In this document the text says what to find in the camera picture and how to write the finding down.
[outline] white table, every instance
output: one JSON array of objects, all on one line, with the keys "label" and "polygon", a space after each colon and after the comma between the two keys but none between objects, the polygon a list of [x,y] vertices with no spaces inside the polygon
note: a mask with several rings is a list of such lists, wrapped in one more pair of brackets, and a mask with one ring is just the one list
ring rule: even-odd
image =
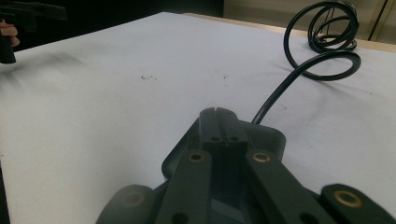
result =
[{"label": "white table", "polygon": [[[163,182],[161,163],[201,110],[251,120],[291,67],[283,35],[161,13],[16,54],[0,67],[0,152],[13,224],[94,223],[119,188]],[[291,39],[302,62],[316,55]],[[344,183],[396,217],[396,54],[357,49],[361,69],[298,78],[262,125],[315,192]],[[334,60],[329,74],[347,68]]]}]

